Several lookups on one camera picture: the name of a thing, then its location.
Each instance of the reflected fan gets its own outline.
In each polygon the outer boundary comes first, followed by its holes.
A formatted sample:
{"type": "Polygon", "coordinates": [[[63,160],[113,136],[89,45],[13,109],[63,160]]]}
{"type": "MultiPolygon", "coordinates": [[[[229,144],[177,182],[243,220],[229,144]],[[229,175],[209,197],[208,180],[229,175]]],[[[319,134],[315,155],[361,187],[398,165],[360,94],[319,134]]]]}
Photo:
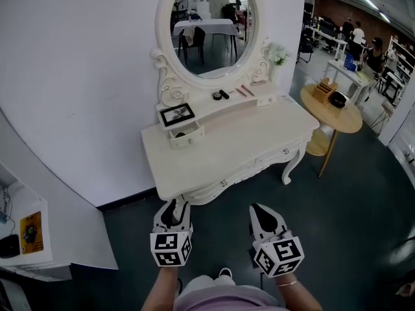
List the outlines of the reflected fan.
{"type": "Polygon", "coordinates": [[[188,0],[175,0],[173,3],[174,12],[181,12],[183,10],[187,10],[188,8],[189,8],[188,0]]]}

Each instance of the power cord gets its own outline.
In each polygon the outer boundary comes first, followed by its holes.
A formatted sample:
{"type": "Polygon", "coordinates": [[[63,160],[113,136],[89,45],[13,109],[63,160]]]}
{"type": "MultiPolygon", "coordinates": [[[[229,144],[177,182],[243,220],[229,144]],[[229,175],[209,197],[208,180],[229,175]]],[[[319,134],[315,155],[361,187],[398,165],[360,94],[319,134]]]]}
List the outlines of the power cord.
{"type": "Polygon", "coordinates": [[[13,202],[12,202],[12,198],[10,197],[10,195],[8,193],[8,187],[6,188],[5,192],[6,192],[6,197],[8,198],[8,202],[10,204],[10,213],[9,213],[9,215],[5,214],[3,218],[5,219],[5,222],[8,222],[9,220],[11,220],[13,222],[13,228],[12,228],[12,231],[10,232],[10,236],[12,236],[13,235],[13,230],[16,228],[15,221],[10,217],[12,215],[13,202]]]}

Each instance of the black baseboard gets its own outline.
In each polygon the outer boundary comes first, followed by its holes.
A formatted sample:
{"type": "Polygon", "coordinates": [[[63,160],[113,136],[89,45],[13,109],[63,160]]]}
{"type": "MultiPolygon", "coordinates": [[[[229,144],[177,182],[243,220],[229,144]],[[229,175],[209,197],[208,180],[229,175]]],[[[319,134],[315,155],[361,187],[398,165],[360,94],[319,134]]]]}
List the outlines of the black baseboard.
{"type": "Polygon", "coordinates": [[[130,203],[138,202],[139,200],[144,200],[145,198],[149,198],[152,196],[157,196],[156,188],[152,188],[152,189],[140,192],[138,194],[133,194],[132,196],[123,198],[122,200],[116,200],[115,202],[101,205],[101,206],[98,206],[97,208],[101,212],[105,212],[105,211],[116,209],[118,207],[130,204],[130,203]]]}

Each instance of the fluorescent light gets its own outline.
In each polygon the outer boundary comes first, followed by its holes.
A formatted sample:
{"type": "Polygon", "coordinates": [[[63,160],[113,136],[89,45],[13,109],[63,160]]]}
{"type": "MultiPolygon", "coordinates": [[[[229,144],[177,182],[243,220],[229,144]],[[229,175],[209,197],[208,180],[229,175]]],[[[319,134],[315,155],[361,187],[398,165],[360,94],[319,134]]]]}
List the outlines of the fluorescent light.
{"type": "Polygon", "coordinates": [[[379,10],[375,4],[373,2],[371,2],[370,0],[365,0],[370,6],[372,6],[372,8],[375,8],[376,10],[379,10]]]}
{"type": "Polygon", "coordinates": [[[380,15],[382,16],[382,18],[383,18],[386,22],[390,23],[389,19],[386,17],[386,15],[385,15],[384,13],[380,13],[380,15]]]}

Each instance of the flower vase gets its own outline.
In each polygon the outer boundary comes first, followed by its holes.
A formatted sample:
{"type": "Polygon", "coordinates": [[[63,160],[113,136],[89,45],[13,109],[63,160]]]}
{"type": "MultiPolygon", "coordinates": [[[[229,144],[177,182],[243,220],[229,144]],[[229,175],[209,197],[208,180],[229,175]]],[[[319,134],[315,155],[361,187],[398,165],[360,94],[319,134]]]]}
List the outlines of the flower vase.
{"type": "Polygon", "coordinates": [[[277,84],[278,66],[272,64],[270,68],[270,82],[277,84]]]}

